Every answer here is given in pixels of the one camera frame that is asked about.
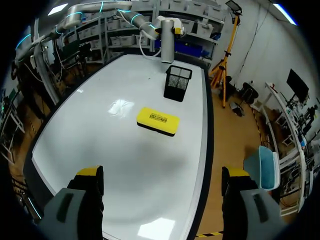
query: yellow whiteboard eraser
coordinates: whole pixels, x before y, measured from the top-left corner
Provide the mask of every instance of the yellow whiteboard eraser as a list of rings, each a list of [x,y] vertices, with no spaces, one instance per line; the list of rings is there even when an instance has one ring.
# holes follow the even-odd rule
[[[138,126],[170,137],[176,134],[179,121],[180,119],[177,116],[159,112],[149,107],[142,108],[136,117]]]

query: yellow black warning tape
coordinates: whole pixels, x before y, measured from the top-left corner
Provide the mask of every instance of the yellow black warning tape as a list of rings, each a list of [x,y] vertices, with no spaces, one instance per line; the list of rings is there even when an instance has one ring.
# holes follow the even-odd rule
[[[261,145],[263,146],[264,145],[264,142],[262,141],[262,136],[261,136],[261,132],[260,132],[260,128],[259,128],[259,123],[258,123],[258,120],[257,120],[257,117],[256,117],[256,114],[255,114],[255,111],[253,108],[251,108],[252,110],[252,113],[253,113],[253,116],[254,116],[254,119],[255,119],[255,123],[256,123],[256,126],[258,128],[258,133],[260,135],[260,142],[261,142]]]
[[[207,238],[207,237],[212,237],[212,236],[217,236],[217,235],[222,235],[222,234],[224,234],[224,231],[217,231],[217,232],[211,232],[211,233],[197,234],[195,237],[196,237],[196,238]]]
[[[33,134],[36,135],[36,134],[37,134],[37,131],[36,131],[35,126],[33,125],[32,121],[31,121],[30,116],[27,114],[26,117],[27,117],[28,120],[29,120],[29,124],[30,124],[30,127],[31,127],[31,130],[32,130]]]

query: ceiling light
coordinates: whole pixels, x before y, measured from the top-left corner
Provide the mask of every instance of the ceiling light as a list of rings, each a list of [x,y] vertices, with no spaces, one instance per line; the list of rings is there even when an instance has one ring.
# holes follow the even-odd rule
[[[280,5],[280,4],[273,4],[284,16],[286,19],[288,19],[289,23],[293,25],[297,25],[295,21],[289,16],[289,14],[286,12],[286,10]]]
[[[62,9],[64,9],[68,3],[62,4],[60,6],[55,6],[54,8],[51,9],[51,11],[48,13],[48,16],[55,14],[57,12],[60,12]]]

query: black mesh pen holder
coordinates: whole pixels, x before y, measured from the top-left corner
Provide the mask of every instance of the black mesh pen holder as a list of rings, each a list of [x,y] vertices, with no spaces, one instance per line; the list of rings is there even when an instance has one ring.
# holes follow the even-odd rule
[[[171,65],[165,73],[166,80],[163,96],[167,99],[182,102],[192,76],[192,70]]]

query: white storage bin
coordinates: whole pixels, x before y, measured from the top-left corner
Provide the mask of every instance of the white storage bin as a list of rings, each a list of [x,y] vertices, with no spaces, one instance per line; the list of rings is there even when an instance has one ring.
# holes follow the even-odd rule
[[[187,33],[191,33],[195,22],[194,21],[190,21],[190,20],[185,20],[185,19],[180,19],[180,20],[182,22],[182,25],[184,26],[185,31]]]
[[[105,18],[111,18],[112,16],[115,16],[116,13],[117,13],[117,10],[105,11],[105,12],[103,13],[103,16],[104,16]]]
[[[208,5],[205,12],[209,17],[223,21],[226,17],[226,11],[221,9],[221,5],[219,6],[220,7]]]
[[[110,37],[112,46],[121,46],[121,41],[119,36]]]
[[[127,23],[125,20],[120,19],[120,28],[125,29],[125,28],[132,28],[132,27],[134,26]]]
[[[77,36],[75,34],[71,35],[68,37],[68,41],[69,43],[72,43],[74,42],[75,40],[77,40]]]
[[[136,43],[136,38],[134,35],[120,36],[120,42],[122,46],[132,46]]]
[[[210,35],[213,29],[214,27],[211,24],[204,25],[204,24],[198,23],[198,29],[196,31],[196,34],[204,38],[210,38]]]
[[[169,9],[169,0],[161,0],[160,6],[162,9]]]
[[[94,12],[94,13],[91,13],[91,20],[93,19],[98,19],[99,17],[102,16],[102,12]]]
[[[171,10],[184,11],[187,8],[187,2],[185,0],[170,0],[169,8]]]
[[[151,17],[150,17],[150,16],[145,16],[145,17],[144,17],[144,20],[145,20],[146,22],[151,22]]]
[[[83,34],[84,34],[83,38],[88,38],[88,37],[91,37],[91,36],[92,36],[92,35],[91,35],[91,29],[90,29],[90,28],[87,28],[87,29],[83,30],[82,32],[83,32]]]
[[[155,0],[139,0],[132,1],[131,11],[135,12],[143,9],[152,9],[154,7]]]
[[[95,25],[91,27],[91,35],[94,36],[100,34],[99,28],[101,30],[101,33],[105,32],[105,24]]]
[[[81,22],[87,22],[91,20],[91,13],[85,13],[81,15]]]
[[[78,32],[78,36],[79,36],[79,39],[82,40],[85,38],[85,32],[84,31],[79,31]]]
[[[108,21],[106,23],[108,30],[115,30],[120,28],[120,20]]]
[[[140,35],[135,35],[135,39],[136,39],[136,44],[139,46]],[[149,45],[149,41],[150,41],[149,38],[147,38],[146,36],[142,35],[142,37],[141,37],[141,46]]]
[[[101,42],[100,40],[93,40],[91,41],[91,49],[95,50],[95,49],[100,49],[101,48]]]
[[[201,2],[189,1],[187,11],[194,14],[204,15],[207,5]]]

